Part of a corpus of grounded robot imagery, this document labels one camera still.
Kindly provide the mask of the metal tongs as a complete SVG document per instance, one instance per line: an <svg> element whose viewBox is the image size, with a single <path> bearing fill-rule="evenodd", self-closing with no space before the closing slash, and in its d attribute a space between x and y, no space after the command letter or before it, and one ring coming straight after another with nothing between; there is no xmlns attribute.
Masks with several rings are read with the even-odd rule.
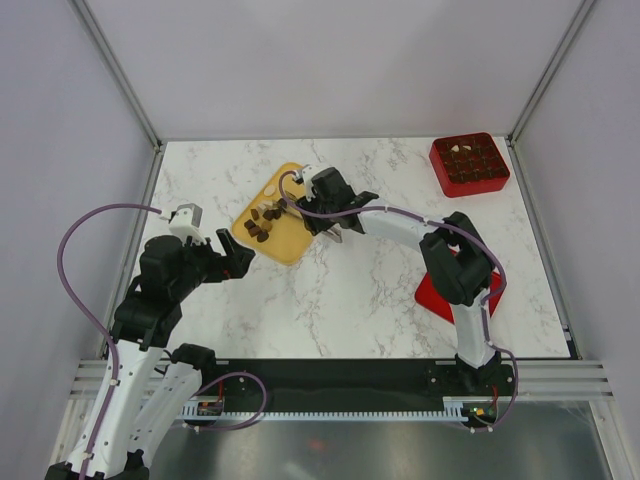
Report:
<svg viewBox="0 0 640 480"><path fill-rule="evenodd" d="M312 236L324 235L325 237L329 238L335 243L341 244L343 242L341 231L331 221L302 214L300 211L295 209L295 205L291 206L288 203L287 203L287 209L281 209L279 205L278 205L278 208L283 213L286 213L289 216L293 216L294 218L299 220L302 223L304 229L307 232L309 232Z"/></svg>

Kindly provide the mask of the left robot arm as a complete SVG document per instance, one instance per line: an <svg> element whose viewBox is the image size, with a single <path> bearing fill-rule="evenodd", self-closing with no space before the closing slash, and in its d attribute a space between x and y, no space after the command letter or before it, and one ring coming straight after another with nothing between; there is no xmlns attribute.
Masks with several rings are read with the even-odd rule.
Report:
<svg viewBox="0 0 640 480"><path fill-rule="evenodd" d="M181 303L197 287L243 278L255 253L226 229L216 232L224 251L192 236L157 236L139 259L140 273L117 307L111 353L95 406L69 458L49 467L49 479L146 479L161 441L194 394L219 380L215 353L184 344L159 387L142 399L149 378L182 317Z"/></svg>

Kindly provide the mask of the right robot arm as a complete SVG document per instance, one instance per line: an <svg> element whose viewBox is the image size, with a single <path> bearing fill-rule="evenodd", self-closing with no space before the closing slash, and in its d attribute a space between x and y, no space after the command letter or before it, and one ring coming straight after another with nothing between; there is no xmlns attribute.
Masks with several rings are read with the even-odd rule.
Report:
<svg viewBox="0 0 640 480"><path fill-rule="evenodd" d="M357 194L334 167L296 170L304 187L295 202L312 234L339 226L409 247L422 255L431 285L451 308L457 335L457 382L469 394L491 386L500 353L488 331L492 274L498 267L469 217L431 218L395 206L377 194Z"/></svg>

